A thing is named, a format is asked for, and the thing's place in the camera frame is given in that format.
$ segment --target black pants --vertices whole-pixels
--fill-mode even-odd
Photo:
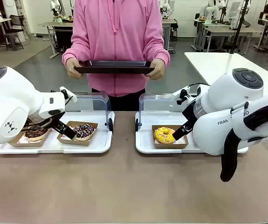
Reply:
[[[123,97],[112,97],[109,96],[111,102],[112,111],[139,111],[139,97],[145,93],[145,89],[139,92],[130,93]]]

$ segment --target white tray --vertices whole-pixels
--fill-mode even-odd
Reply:
[[[109,118],[114,123],[114,112],[109,113]],[[35,147],[13,147],[8,143],[0,145],[0,154],[38,154],[38,153],[64,153],[64,154],[86,154],[86,153],[104,153],[111,146],[112,132],[105,126],[106,116],[105,111],[82,111],[82,112],[67,112],[60,119],[63,123],[72,121],[86,121],[98,123],[95,136],[89,146],[78,146],[62,144],[57,140],[58,132],[52,130],[40,148]]]
[[[139,112],[135,115],[135,120],[139,119]],[[186,118],[180,112],[169,111],[142,111],[141,128],[136,132],[136,149],[145,154],[169,154],[169,153],[204,153],[196,145],[193,132],[187,135],[189,144],[183,149],[163,149],[155,148],[152,139],[152,125],[183,125]],[[238,153],[246,153],[247,148],[238,150]]]

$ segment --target transparent cover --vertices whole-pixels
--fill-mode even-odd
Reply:
[[[174,100],[172,97],[172,94],[142,94],[139,98],[138,125],[139,127],[141,126],[141,117],[143,116],[143,111],[181,113],[183,109],[183,105],[177,105],[176,100]]]
[[[111,112],[109,97],[103,93],[75,93],[78,101],[72,100],[65,106],[66,112],[98,111],[106,117],[106,123],[109,123],[108,115]]]

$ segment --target pink jacket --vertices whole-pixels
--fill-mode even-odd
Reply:
[[[62,61],[152,61],[167,65],[158,0],[76,0],[72,47]],[[111,96],[124,96],[146,87],[142,74],[88,74],[90,87]]]

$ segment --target black pole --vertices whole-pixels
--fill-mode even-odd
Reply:
[[[240,23],[238,24],[238,28],[236,30],[236,34],[235,34],[235,37],[234,37],[234,40],[233,40],[233,44],[232,44],[232,47],[231,47],[230,54],[234,53],[234,49],[235,49],[235,46],[236,46],[236,43],[237,43],[237,39],[238,39],[238,36],[240,35],[242,23],[245,20],[245,14],[246,14],[248,3],[249,3],[249,0],[245,0],[245,6],[244,6],[244,8],[242,9],[242,12],[241,12]]]

